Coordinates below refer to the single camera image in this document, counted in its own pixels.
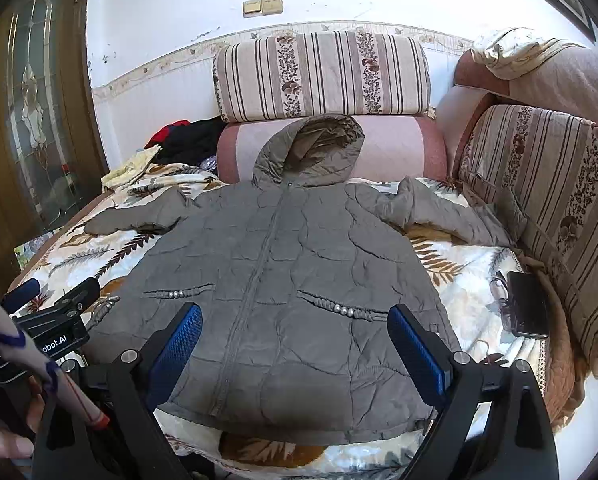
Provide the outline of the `person's left hand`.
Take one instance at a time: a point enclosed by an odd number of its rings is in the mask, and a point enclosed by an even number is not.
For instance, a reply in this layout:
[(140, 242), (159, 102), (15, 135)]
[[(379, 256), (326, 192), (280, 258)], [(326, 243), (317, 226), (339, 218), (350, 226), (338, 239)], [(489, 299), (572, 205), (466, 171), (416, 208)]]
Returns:
[[(38, 431), (38, 427), (40, 427), (44, 408), (44, 400), (37, 394), (30, 402), (29, 411), (26, 415), (26, 424), (34, 436)], [(29, 439), (14, 434), (0, 422), (0, 458), (11, 458), (12, 460), (31, 458), (34, 452), (34, 436)]]

